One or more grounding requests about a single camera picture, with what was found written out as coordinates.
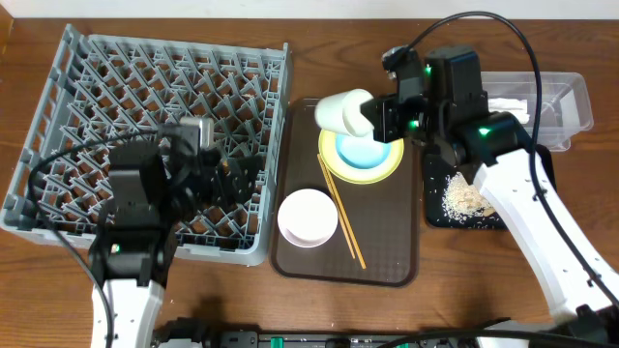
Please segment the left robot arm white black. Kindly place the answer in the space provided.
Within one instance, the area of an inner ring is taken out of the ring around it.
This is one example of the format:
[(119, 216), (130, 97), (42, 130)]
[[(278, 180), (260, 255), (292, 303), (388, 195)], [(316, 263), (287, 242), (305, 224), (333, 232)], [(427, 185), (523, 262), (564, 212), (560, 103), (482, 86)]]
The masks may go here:
[(263, 160), (223, 160), (216, 150), (172, 147), (164, 160), (157, 143), (131, 141), (109, 154), (112, 202), (90, 246), (91, 272), (113, 325), (95, 320), (95, 347), (148, 347), (178, 246), (174, 226), (205, 207), (229, 208), (251, 199)]

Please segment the light blue bowl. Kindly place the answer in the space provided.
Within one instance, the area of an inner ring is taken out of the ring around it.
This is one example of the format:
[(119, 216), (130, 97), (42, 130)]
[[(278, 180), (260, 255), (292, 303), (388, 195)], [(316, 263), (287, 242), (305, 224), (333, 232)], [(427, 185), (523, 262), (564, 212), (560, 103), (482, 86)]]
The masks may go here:
[(368, 138), (338, 134), (336, 152), (348, 165), (357, 169), (372, 169), (384, 162), (391, 152), (391, 145)]

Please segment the white paper cup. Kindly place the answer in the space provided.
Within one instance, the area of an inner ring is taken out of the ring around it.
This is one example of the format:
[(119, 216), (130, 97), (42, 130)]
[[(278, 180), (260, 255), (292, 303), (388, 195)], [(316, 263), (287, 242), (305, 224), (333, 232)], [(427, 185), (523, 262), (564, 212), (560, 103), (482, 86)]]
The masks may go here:
[(361, 105), (372, 100), (372, 94), (363, 89), (335, 94), (318, 101), (314, 120), (318, 127), (354, 137), (367, 137), (374, 126), (362, 114)]

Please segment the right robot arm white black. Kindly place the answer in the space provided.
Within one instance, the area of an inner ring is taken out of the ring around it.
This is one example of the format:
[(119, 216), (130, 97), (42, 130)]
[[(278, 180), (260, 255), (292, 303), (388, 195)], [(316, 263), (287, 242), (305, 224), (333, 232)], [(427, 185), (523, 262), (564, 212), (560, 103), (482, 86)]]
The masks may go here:
[(537, 146), (509, 111), (492, 111), (480, 59), (465, 45), (426, 58), (407, 46), (382, 57), (396, 91), (361, 104), (380, 142), (434, 146), (500, 216), (533, 270), (555, 322), (530, 344), (617, 346), (618, 274), (560, 200)]

